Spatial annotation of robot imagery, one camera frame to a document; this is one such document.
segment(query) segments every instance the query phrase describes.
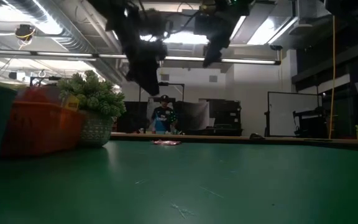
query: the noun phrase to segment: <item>white wall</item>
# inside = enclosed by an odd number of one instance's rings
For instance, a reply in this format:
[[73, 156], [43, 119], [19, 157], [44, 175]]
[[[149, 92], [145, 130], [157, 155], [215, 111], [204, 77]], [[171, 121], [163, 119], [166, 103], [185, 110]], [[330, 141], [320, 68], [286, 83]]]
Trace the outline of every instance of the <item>white wall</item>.
[[[350, 81], [351, 81], [351, 78], [350, 78], [349, 74], [343, 75], [343, 76], [335, 79], [335, 87], [345, 85], [346, 83], [349, 83]], [[332, 88], [333, 88], [333, 81], [328, 80], [318, 86], [318, 91], [319, 91], [319, 93], [322, 93], [327, 90], [332, 90]], [[309, 88], [305, 88], [304, 90], [299, 91], [299, 93], [317, 94], [317, 88], [315, 86], [311, 86]]]
[[296, 52], [287, 52], [282, 68], [271, 65], [236, 64], [229, 71], [226, 76], [226, 96], [228, 100], [241, 102], [242, 135], [263, 135], [266, 127], [264, 113], [267, 111], [267, 92], [292, 92], [291, 76], [296, 74]]
[[[225, 74], [219, 69], [203, 68], [164, 68], [164, 74], [170, 75], [169, 83], [185, 84], [185, 102], [198, 102], [200, 98], [224, 99], [225, 98]], [[209, 76], [217, 75], [218, 82], [210, 83]], [[170, 98], [176, 98], [177, 101], [182, 99], [181, 86], [161, 86], [159, 95], [168, 95]], [[122, 92], [125, 94], [126, 101], [139, 100], [139, 86], [136, 83], [125, 83], [122, 85]], [[142, 91], [141, 101], [147, 101], [149, 94]]]

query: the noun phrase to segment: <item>yellow cable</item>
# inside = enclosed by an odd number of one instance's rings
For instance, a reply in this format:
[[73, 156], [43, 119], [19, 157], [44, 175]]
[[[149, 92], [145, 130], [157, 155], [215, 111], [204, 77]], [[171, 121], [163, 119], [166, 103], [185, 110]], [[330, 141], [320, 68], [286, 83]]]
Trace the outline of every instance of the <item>yellow cable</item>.
[[26, 38], [26, 37], [30, 37], [31, 35], [33, 35], [35, 32], [35, 29], [31, 32], [31, 34], [27, 34], [27, 35], [24, 35], [24, 36], [18, 36], [16, 35], [17, 38]]
[[283, 91], [283, 49], [280, 50], [281, 91]]
[[335, 16], [333, 16], [333, 92], [331, 94], [331, 115], [329, 117], [329, 134], [328, 138], [331, 139], [331, 133], [333, 130], [333, 113], [334, 113], [334, 89], [335, 89], [335, 77], [336, 77], [336, 28], [335, 28]]

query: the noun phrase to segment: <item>ceiling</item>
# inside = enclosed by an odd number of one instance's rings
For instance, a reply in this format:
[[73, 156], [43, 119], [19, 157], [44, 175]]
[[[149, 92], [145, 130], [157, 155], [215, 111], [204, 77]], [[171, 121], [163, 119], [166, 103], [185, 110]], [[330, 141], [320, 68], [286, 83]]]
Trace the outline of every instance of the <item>ceiling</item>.
[[[94, 8], [87, 2], [81, 0], [39, 0], [41, 4], [51, 5], [51, 8], [55, 9], [53, 15], [60, 15], [59, 18], [67, 20], [67, 25], [70, 26], [70, 32], [76, 33], [76, 35], [86, 42], [88, 49], [92, 53], [115, 53], [120, 54], [119, 41], [114, 37], [112, 32], [105, 32], [104, 26], [106, 23], [105, 18], [98, 14]], [[263, 1], [263, 3], [255, 3], [252, 6], [250, 16], [246, 17], [239, 30], [235, 34], [231, 41], [231, 45], [228, 49], [224, 49], [224, 58], [254, 58], [261, 60], [277, 60], [277, 53], [270, 49], [268, 45], [248, 45], [248, 42], [253, 38], [254, 34], [261, 33], [261, 36], [255, 36], [256, 42], [261, 41], [261, 38], [266, 36], [266, 33], [258, 32], [259, 27], [262, 24], [270, 26], [269, 32], [275, 32], [281, 26], [288, 22], [293, 15], [293, 4], [289, 0], [277, 0], [277, 1]], [[188, 4], [182, 4], [179, 11], [183, 13], [191, 13], [191, 7], [196, 8], [200, 3], [199, 0], [189, 0]], [[177, 11], [180, 3], [177, 0], [144, 0], [146, 8], [154, 7], [160, 11]], [[179, 26], [186, 21], [183, 17], [173, 17], [175, 24]], [[61, 44], [56, 41], [56, 36], [51, 36], [39, 31], [32, 39], [31, 44], [21, 47], [21, 43], [12, 35], [15, 29], [20, 24], [34, 24], [27, 16], [18, 14], [17, 11], [13, 11], [8, 6], [0, 6], [0, 49], [5, 50], [33, 50], [33, 51], [48, 51], [48, 52], [67, 52]], [[273, 44], [282, 45], [285, 49], [293, 47], [291, 43], [296, 42], [296, 38], [290, 37], [288, 31], [286, 31], [280, 38], [278, 38]], [[185, 57], [202, 57], [203, 48], [205, 44], [178, 44], [168, 43], [168, 54], [171, 56], [185, 56]], [[0, 58], [1, 63], [6, 63], [8, 59]], [[103, 68], [99, 67], [99, 64], [91, 62], [82, 62], [82, 65], [76, 66], [71, 62], [63, 63], [46, 63], [43, 65], [41, 60], [13, 60], [9, 64], [9, 68], [34, 68], [38, 70], [45, 69], [54, 71], [68, 70], [71, 68], [71, 72], [83, 72], [83, 70], [96, 67], [100, 71], [104, 78], [115, 81], [116, 83], [124, 82], [124, 74], [127, 69], [127, 60], [108, 58], [98, 59]], [[166, 61], [163, 63], [164, 67], [174, 68], [201, 68], [201, 62], [183, 62], [183, 61]], [[220, 69], [222, 73], [225, 73], [230, 64], [215, 63], [211, 68]]]

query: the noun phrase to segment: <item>green table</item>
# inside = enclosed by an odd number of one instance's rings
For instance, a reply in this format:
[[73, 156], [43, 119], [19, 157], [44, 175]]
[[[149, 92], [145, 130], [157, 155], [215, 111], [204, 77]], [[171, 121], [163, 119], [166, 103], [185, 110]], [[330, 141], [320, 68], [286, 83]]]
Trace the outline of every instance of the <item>green table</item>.
[[111, 141], [0, 161], [0, 223], [358, 223], [358, 151]]

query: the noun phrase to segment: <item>ventilation duct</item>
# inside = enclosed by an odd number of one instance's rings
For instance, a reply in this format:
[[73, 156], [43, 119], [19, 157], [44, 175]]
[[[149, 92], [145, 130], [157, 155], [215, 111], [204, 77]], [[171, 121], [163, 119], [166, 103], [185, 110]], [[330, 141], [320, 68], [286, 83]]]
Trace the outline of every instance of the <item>ventilation duct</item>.
[[298, 15], [300, 20], [303, 20], [324, 17], [330, 13], [321, 1], [298, 0]]
[[[96, 49], [52, 0], [2, 0], [2, 2], [28, 16], [42, 32], [56, 34], [54, 41], [69, 52], [96, 53]], [[102, 72], [107, 79], [122, 82], [120, 74], [102, 59], [98, 58], [94, 62], [86, 63]]]

